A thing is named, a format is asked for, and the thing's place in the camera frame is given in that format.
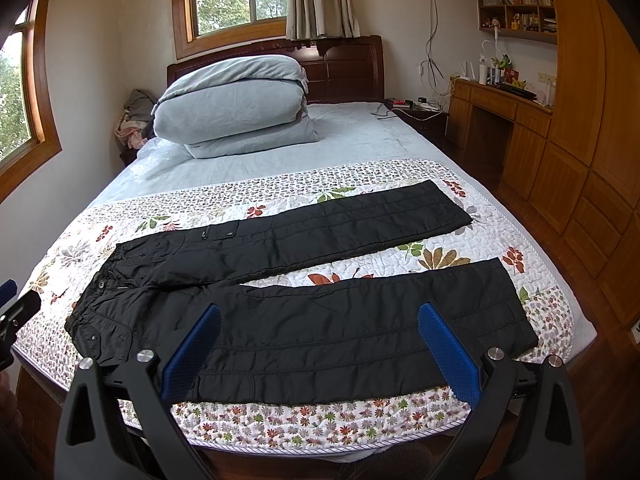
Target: bookshelf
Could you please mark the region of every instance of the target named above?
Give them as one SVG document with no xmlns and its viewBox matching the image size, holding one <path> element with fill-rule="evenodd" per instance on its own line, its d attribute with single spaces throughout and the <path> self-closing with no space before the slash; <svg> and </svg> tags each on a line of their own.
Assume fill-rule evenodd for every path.
<svg viewBox="0 0 640 480">
<path fill-rule="evenodd" d="M 557 44 L 557 32 L 545 30 L 545 25 L 555 24 L 553 20 L 556 19 L 556 9 L 553 2 L 554 0 L 478 0 L 479 28 L 493 34 L 491 23 L 495 18 L 500 22 L 500 36 Z"/>
</svg>

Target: wooden headboard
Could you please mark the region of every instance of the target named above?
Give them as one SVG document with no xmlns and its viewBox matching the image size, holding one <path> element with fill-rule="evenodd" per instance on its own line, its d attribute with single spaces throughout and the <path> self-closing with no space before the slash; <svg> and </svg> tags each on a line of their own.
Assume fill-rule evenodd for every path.
<svg viewBox="0 0 640 480">
<path fill-rule="evenodd" d="M 382 102 L 385 70 L 382 38 L 361 36 L 315 41 L 267 40 L 236 46 L 169 65 L 167 84 L 223 59 L 284 54 L 302 65 L 309 79 L 309 103 Z"/>
</svg>

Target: floral pattern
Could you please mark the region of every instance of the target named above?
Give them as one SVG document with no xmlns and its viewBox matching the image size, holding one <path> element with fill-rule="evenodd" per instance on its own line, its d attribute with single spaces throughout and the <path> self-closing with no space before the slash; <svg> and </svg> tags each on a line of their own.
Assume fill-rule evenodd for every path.
<svg viewBox="0 0 640 480">
<path fill-rule="evenodd" d="M 265 205 L 259 205 L 259 206 L 251 206 L 247 211 L 246 211 L 246 217 L 247 218 L 254 218 L 257 216 L 260 216 L 262 213 L 264 213 L 266 206 Z"/>
<path fill-rule="evenodd" d="M 522 261 L 522 253 L 509 246 L 507 249 L 507 255 L 502 257 L 502 260 L 508 265 L 517 270 L 520 274 L 524 273 L 524 263 Z"/>
<path fill-rule="evenodd" d="M 450 182 L 449 180 L 443 180 L 443 182 L 447 184 L 447 186 L 449 186 L 449 189 L 452 190 L 456 195 L 461 196 L 462 198 L 466 196 L 466 192 L 462 189 L 462 186 L 460 186 L 459 183 Z"/>
<path fill-rule="evenodd" d="M 72 222 L 34 269 L 27 288 L 41 295 L 43 305 L 18 332 L 16 348 L 52 380 L 64 388 L 70 386 L 79 355 L 64 330 L 64 322 L 117 243 L 163 230 L 243 219 L 252 207 L 260 205 L 264 206 L 259 209 L 262 215 L 269 216 L 426 179 L 460 202 L 458 205 L 474 218 L 472 225 L 481 219 L 482 229 L 469 226 L 458 234 L 415 240 L 398 248 L 248 285 L 315 286 L 352 277 L 430 272 L 504 256 L 512 261 L 501 260 L 513 269 L 511 279 L 540 339 L 536 348 L 520 358 L 541 362 L 549 353 L 567 358 L 574 334 L 571 309 L 535 249 L 481 193 L 451 170 L 429 160 L 337 166 L 143 196 L 89 209 Z M 107 233 L 106 226 L 111 227 Z M 517 262 L 522 264 L 522 272 Z M 121 401 L 120 406 L 127 424 L 139 426 L 131 403 Z M 316 455 L 388 446 L 453 428 L 462 423 L 468 406 L 448 387 L 442 387 L 389 399 L 319 406 L 187 402 L 176 404 L 172 412 L 194 444 L 235 452 Z"/>
</svg>

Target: clothing pile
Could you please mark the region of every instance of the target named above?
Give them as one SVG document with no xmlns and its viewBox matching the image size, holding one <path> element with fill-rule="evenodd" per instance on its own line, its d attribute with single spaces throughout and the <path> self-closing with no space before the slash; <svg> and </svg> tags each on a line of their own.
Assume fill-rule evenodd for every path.
<svg viewBox="0 0 640 480">
<path fill-rule="evenodd" d="M 190 330 L 213 304 L 222 330 L 187 398 L 280 406 L 382 399 L 444 385 L 418 311 L 430 302 L 482 348 L 517 356 L 538 337 L 498 258 L 318 286 L 243 285 L 447 234 L 471 216 L 431 180 L 118 244 L 66 320 L 111 367 Z M 164 368 L 156 370 L 158 388 Z"/>
<path fill-rule="evenodd" d="M 154 130 L 195 158 L 315 142 L 307 92 L 305 71 L 289 56 L 226 59 L 169 86 L 152 112 Z"/>
<path fill-rule="evenodd" d="M 123 147 L 139 150 L 154 135 L 151 110 L 156 99 L 143 90 L 133 90 L 124 105 L 124 113 L 118 120 L 113 134 Z"/>
</svg>

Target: power outlet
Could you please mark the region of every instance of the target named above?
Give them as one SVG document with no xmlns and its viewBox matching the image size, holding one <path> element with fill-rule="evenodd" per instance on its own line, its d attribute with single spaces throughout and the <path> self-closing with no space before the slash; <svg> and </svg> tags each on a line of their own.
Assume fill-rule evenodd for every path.
<svg viewBox="0 0 640 480">
<path fill-rule="evenodd" d="M 551 74 L 545 74 L 544 72 L 538 72 L 538 81 L 544 84 L 555 83 L 556 76 Z"/>
<path fill-rule="evenodd" d="M 636 344 L 640 343 L 640 319 L 631 327 L 631 335 L 634 337 Z"/>
</svg>

